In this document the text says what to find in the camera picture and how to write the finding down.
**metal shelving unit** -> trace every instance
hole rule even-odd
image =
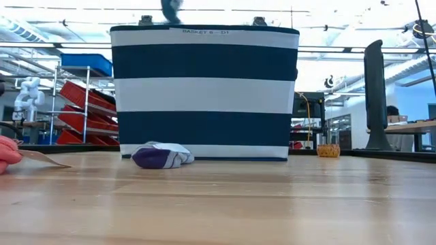
[[[81,80],[85,81],[85,98],[84,98],[84,112],[64,112],[64,111],[55,111],[55,104],[56,104],[56,96],[57,96],[57,83],[58,83],[58,77],[60,76],[60,73],[62,72],[68,72],[68,70],[82,70],[86,71],[86,77],[82,78]],[[104,129],[93,129],[87,127],[87,120],[88,120],[88,114],[89,114],[89,108],[96,109],[98,111],[103,112],[104,114],[110,114],[111,116],[116,116],[116,112],[113,112],[109,109],[100,107],[98,105],[89,104],[89,87],[91,84],[92,79],[98,79],[98,80],[112,80],[112,78],[108,78],[106,76],[103,76],[100,72],[97,70],[91,68],[91,67],[72,67],[72,66],[58,66],[56,67],[54,71],[54,81],[53,81],[53,91],[52,91],[52,110],[49,112],[51,113],[50,118],[50,145],[53,144],[53,131],[54,131],[54,121],[55,121],[55,115],[59,114],[79,114],[84,116],[84,125],[83,125],[83,132],[81,133],[83,136],[83,143],[86,143],[87,139],[87,133],[94,133],[94,134],[100,134],[100,135],[118,135],[118,132],[116,131],[109,131]]]

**navy and white striped basket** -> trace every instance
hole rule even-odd
[[[121,154],[182,144],[196,159],[287,159],[299,32],[112,27]]]

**small wicker basket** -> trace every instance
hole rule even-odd
[[[341,148],[339,145],[324,144],[317,146],[316,153],[319,157],[339,157],[341,155]]]

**wooden table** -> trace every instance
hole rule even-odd
[[[117,152],[0,176],[0,244],[427,245],[436,165],[358,157],[197,161],[145,170]]]
[[[409,123],[406,125],[392,125],[385,129],[388,134],[414,135],[415,152],[422,152],[422,135],[436,131],[436,120],[428,122]]]

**blue bin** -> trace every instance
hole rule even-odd
[[[91,67],[100,74],[91,72],[91,77],[112,76],[112,63],[101,54],[61,54],[61,65],[64,67]],[[86,70],[64,69],[76,76],[86,77]]]

